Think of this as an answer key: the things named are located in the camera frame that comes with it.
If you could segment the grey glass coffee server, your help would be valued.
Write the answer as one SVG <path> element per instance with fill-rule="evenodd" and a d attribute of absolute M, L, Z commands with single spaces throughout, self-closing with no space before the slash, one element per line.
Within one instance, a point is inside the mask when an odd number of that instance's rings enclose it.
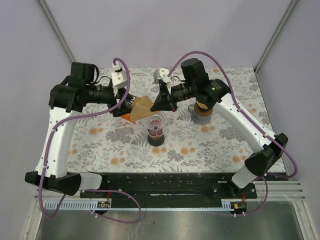
<path fill-rule="evenodd" d="M 194 110 L 194 105 L 195 104 L 190 104 L 188 106 L 188 111 L 190 112 L 191 121 L 194 122 L 195 124 L 198 124 L 198 125 L 208 124 L 211 120 L 212 114 L 210 116 L 200 116 L 200 115 L 196 114 L 196 112 Z"/>

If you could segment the clear plastic cup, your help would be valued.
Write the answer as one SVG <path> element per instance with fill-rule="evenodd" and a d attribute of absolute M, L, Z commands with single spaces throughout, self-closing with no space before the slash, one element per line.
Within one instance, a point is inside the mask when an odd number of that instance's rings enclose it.
<path fill-rule="evenodd" d="M 143 120 L 144 126 L 152 133 L 158 133 L 163 130 L 166 123 L 167 116 L 163 112 L 148 116 Z"/>

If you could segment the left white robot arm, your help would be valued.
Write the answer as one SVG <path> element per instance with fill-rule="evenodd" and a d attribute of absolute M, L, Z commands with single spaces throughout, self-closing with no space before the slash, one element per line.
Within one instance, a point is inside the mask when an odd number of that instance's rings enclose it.
<path fill-rule="evenodd" d="M 50 91 L 49 125 L 40 160 L 35 170 L 27 172 L 26 183 L 68 196 L 91 190 L 98 198 L 107 195 L 109 186 L 95 172 L 69 172 L 68 151 L 76 123 L 111 113 L 113 117 L 128 114 L 126 106 L 131 85 L 125 62 L 112 61 L 111 79 L 107 86 L 99 84 L 99 70 L 94 64 L 73 62 L 70 75 Z"/>

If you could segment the brown bottle red cap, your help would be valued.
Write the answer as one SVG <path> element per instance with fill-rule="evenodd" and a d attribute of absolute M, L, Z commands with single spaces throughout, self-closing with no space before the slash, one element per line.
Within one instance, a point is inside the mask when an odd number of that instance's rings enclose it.
<path fill-rule="evenodd" d="M 161 146 L 165 141 L 165 136 L 163 133 L 163 129 L 149 129 L 147 136 L 148 143 L 153 147 Z"/>

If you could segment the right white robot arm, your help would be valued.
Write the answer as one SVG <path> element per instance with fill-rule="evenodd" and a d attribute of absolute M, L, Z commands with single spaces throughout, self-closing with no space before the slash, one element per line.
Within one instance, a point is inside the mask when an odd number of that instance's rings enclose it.
<path fill-rule="evenodd" d="M 209 78 L 202 61 L 190 58 L 180 66 L 184 81 L 175 86 L 171 85 L 168 69 L 155 70 L 153 78 L 159 85 L 159 92 L 150 110 L 175 112 L 179 102 L 195 98 L 198 104 L 207 107 L 201 108 L 200 111 L 213 111 L 224 118 L 253 151 L 227 186 L 228 194 L 233 198 L 239 198 L 245 193 L 249 183 L 264 176 L 282 157 L 288 137 L 284 133 L 276 134 L 255 119 L 232 96 L 231 87 L 221 79 Z"/>

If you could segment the brown paper coffee filter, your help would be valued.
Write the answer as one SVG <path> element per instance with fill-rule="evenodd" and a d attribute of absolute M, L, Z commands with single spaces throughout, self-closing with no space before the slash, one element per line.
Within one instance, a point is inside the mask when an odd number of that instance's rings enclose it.
<path fill-rule="evenodd" d="M 203 103 L 200 103 L 200 102 L 196 101 L 196 104 L 197 104 L 201 109 L 204 109 L 204 110 L 207 110 L 207 109 L 208 109 L 208 107 L 207 107 L 205 104 L 203 104 Z"/>

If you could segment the round wooden dripper base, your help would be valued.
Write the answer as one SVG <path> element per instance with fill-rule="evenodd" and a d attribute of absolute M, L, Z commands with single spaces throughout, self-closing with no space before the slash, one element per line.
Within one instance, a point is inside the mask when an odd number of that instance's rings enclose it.
<path fill-rule="evenodd" d="M 197 103 L 195 102 L 194 104 L 194 111 L 197 115 L 202 116 L 202 117 L 208 117 L 213 113 L 212 109 L 201 109 Z"/>

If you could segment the coffee filter paper box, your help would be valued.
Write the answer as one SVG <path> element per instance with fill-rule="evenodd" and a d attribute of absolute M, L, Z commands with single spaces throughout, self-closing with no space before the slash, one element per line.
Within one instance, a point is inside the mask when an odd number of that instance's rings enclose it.
<path fill-rule="evenodd" d="M 120 108 L 119 108 L 119 116 L 131 123 L 135 124 L 134 120 L 131 120 L 131 112 L 134 108 L 134 106 L 136 105 L 136 102 L 139 98 L 128 94 L 125 101 L 121 104 Z"/>

